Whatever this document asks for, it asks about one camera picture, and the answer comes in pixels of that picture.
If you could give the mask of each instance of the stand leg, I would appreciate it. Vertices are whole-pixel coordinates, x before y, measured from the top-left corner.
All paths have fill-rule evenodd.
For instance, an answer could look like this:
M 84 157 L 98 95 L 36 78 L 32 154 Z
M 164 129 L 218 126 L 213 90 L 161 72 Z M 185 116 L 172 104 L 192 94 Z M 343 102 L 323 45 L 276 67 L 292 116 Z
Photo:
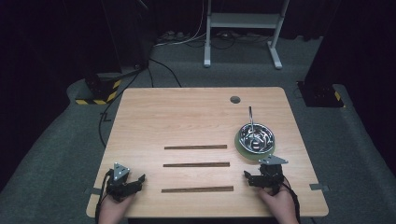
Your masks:
M 206 41 L 205 41 L 205 55 L 204 55 L 204 67 L 210 67 L 210 29 L 211 29 L 211 6 L 212 0 L 207 1 L 207 20 L 206 20 Z
M 280 29 L 282 28 L 283 20 L 285 20 L 285 15 L 286 15 L 286 10 L 288 9 L 288 5 L 289 5 L 289 0 L 285 0 L 282 5 L 282 10 L 279 14 L 279 18 L 277 20 L 274 38 L 272 41 L 267 42 L 276 69 L 282 68 L 282 63 L 280 62 L 279 56 L 277 55 L 276 52 L 276 43 L 277 40 L 279 39 Z

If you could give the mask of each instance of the wooden stick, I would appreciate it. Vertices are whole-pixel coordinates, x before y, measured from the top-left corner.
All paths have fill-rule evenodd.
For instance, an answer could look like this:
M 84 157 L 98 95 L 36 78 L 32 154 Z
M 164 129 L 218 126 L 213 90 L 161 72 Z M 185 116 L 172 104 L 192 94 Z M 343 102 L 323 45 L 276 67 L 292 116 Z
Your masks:
M 186 192 L 209 192 L 209 191 L 233 191 L 233 186 L 185 188 L 185 189 L 162 189 L 161 193 L 186 193 Z
M 227 145 L 165 147 L 164 149 L 216 149 L 216 148 L 227 148 Z
M 196 162 L 196 163 L 169 163 L 163 167 L 229 167 L 228 161 L 221 162 Z

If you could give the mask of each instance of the black cable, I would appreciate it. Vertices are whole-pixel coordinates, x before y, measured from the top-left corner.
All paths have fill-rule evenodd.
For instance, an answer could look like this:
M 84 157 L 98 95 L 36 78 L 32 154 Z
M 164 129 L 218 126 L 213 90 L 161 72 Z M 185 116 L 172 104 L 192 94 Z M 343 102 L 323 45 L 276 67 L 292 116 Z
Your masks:
M 151 71 L 149 70 L 149 68 L 148 68 L 148 74 L 149 74 L 149 78 L 151 79 L 151 87 L 154 88 L 154 81 L 152 79 L 152 74 L 151 74 Z
M 95 209 L 95 223 L 99 223 L 99 215 L 100 215 L 100 209 L 102 206 L 102 201 L 105 199 L 105 197 L 107 196 L 107 194 L 105 195 L 104 198 L 103 197 L 103 192 L 105 191 L 105 183 L 107 178 L 111 175 L 112 170 L 107 171 L 107 173 L 105 174 L 105 177 L 103 178 L 103 183 L 102 183 L 102 188 L 100 190 L 100 195 L 99 195 L 99 200 L 98 203 L 96 204 L 96 209 Z
M 311 217 L 311 220 L 314 224 L 317 224 L 317 222 Z
M 180 82 L 178 81 L 178 78 L 177 78 L 177 76 L 175 75 L 174 71 L 172 71 L 172 69 L 170 69 L 168 66 L 166 66 L 166 65 L 163 64 L 163 63 L 159 63 L 159 62 L 157 62 L 157 61 L 155 61 L 155 60 L 153 60 L 153 59 L 150 59 L 150 60 L 153 61 L 153 62 L 155 62 L 155 63 L 158 63 L 158 64 L 164 66 L 165 68 L 167 68 L 167 69 L 172 73 L 172 75 L 174 76 L 174 78 L 175 78 L 175 80 L 176 80 L 178 86 L 181 88 L 181 84 L 180 84 Z
M 254 40 L 237 40 L 236 43 L 255 44 L 255 43 L 266 42 L 271 38 L 271 36 L 267 36 L 263 40 L 259 40 L 261 37 L 263 37 L 263 36 L 261 36 L 261 35 L 256 35 L 256 36 L 242 35 L 242 36 L 236 37 L 236 39 L 240 39 L 240 38 L 256 38 L 256 39 L 254 39 Z
M 141 72 L 142 72 L 142 70 L 138 69 L 138 70 L 134 70 L 132 72 L 129 72 L 129 73 L 117 76 L 117 77 L 99 76 L 99 78 L 100 78 L 101 81 L 113 81 L 113 80 L 120 80 L 120 79 L 123 79 L 123 78 L 126 78 L 126 77 L 132 77 L 132 76 L 135 76 L 135 75 L 137 75 L 137 74 L 139 74 Z
M 233 42 L 231 43 L 230 46 L 227 46 L 225 48 L 219 48 L 219 47 L 216 47 L 215 45 L 213 45 L 212 43 L 210 44 L 210 46 L 214 49 L 229 49 L 230 47 L 232 47 L 235 44 L 235 40 L 236 40 L 235 37 L 233 36 L 233 34 L 230 34 L 230 36 L 231 37 L 220 37 L 220 39 L 222 39 L 222 40 L 230 40 L 231 39 Z
M 283 177 L 286 179 L 286 181 L 288 181 L 288 185 L 286 185 L 285 183 L 282 183 L 282 185 L 289 191 L 291 198 L 293 199 L 293 202 L 294 202 L 297 221 L 298 221 L 298 223 L 301 223 L 300 203 L 298 202 L 297 194 L 294 192 L 294 190 L 291 189 L 291 184 L 290 184 L 289 180 L 285 176 L 283 176 Z
M 199 43 L 200 45 L 199 46 L 193 46 L 191 43 Z M 198 49 L 198 48 L 201 48 L 201 47 L 203 47 L 205 45 L 205 40 L 204 39 L 196 39 L 194 41 L 190 41 L 190 42 L 185 43 L 185 45 L 187 45 L 187 46 L 189 46 L 191 48 Z
M 142 71 L 140 71 L 139 73 L 134 74 L 134 78 L 132 79 L 132 81 L 129 82 L 128 85 L 116 97 L 114 97 L 114 99 L 107 105 L 105 111 L 102 113 L 102 115 L 100 117 L 100 120 L 99 120 L 98 132 L 99 132 L 99 138 L 100 138 L 100 141 L 102 142 L 103 147 L 106 147 L 106 143 L 103 140 L 102 129 L 101 129 L 102 128 L 103 117 L 105 116 L 105 114 L 106 114 L 107 110 L 110 108 L 110 106 L 113 105 L 113 103 L 116 101 L 116 99 L 119 98 L 119 96 L 123 94 L 123 92 L 134 82 L 134 80 L 139 76 L 139 74 Z

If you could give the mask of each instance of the metal bracket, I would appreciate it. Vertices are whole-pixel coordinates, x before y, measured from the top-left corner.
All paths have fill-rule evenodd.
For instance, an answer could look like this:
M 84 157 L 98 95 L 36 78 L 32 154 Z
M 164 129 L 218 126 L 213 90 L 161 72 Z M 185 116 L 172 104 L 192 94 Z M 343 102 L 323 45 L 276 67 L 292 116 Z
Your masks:
M 91 194 L 100 195 L 100 193 L 101 193 L 101 190 L 97 189 L 97 188 L 91 188 L 91 189 L 84 190 L 84 194 L 87 194 L 87 195 L 91 195 Z
M 327 192 L 330 191 L 329 186 L 327 185 L 321 185 L 321 184 L 310 184 L 309 187 L 311 188 L 311 190 L 321 190 L 323 192 Z
M 130 171 L 129 168 L 126 168 L 125 166 L 115 162 L 114 163 L 114 181 L 121 179 L 125 175 L 128 175 L 129 171 Z
M 282 158 L 276 157 L 272 154 L 270 154 L 268 157 L 259 160 L 259 163 L 266 164 L 266 165 L 277 165 L 277 164 L 286 164 L 289 163 L 286 160 L 283 160 Z

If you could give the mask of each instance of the wooden table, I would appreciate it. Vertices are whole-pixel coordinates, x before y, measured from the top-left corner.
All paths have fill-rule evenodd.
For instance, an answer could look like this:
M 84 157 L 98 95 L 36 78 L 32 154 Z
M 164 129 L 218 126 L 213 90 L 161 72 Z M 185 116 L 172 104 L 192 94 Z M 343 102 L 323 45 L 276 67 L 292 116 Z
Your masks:
M 240 98 L 239 104 L 231 97 Z M 248 185 L 244 170 L 259 175 L 257 161 L 235 148 L 239 128 L 253 118 L 275 135 L 274 155 L 288 160 L 283 174 L 299 196 L 302 217 L 323 217 L 328 207 L 304 142 L 281 88 L 128 89 L 122 95 L 94 187 L 118 162 L 131 168 L 128 183 L 146 174 L 127 217 L 270 217 L 267 206 Z M 225 149 L 165 150 L 164 147 L 227 145 Z M 166 163 L 228 161 L 230 167 L 163 167 Z M 233 191 L 162 193 L 162 189 L 233 186 Z M 99 196 L 87 215 L 94 217 Z

